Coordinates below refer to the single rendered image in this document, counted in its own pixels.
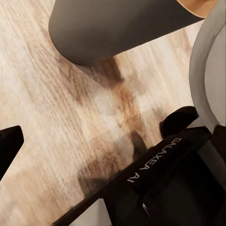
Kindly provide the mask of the trash can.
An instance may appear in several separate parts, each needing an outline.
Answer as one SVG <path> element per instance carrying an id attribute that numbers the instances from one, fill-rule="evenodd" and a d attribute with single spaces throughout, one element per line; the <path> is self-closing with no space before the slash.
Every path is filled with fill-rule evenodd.
<path id="1" fill-rule="evenodd" d="M 66 59 L 92 65 L 205 20 L 217 0 L 55 0 L 48 30 Z"/>

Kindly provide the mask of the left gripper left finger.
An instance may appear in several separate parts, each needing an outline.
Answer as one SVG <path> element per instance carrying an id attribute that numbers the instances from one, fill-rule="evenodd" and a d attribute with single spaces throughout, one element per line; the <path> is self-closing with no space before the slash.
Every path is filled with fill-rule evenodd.
<path id="1" fill-rule="evenodd" d="M 0 181 L 24 143 L 19 125 L 0 130 Z"/>

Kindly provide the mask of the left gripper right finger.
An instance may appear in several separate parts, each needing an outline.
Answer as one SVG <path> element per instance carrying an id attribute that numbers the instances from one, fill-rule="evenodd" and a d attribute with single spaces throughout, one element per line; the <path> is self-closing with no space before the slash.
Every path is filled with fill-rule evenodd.
<path id="1" fill-rule="evenodd" d="M 226 127 L 215 126 L 211 141 L 226 162 Z"/>

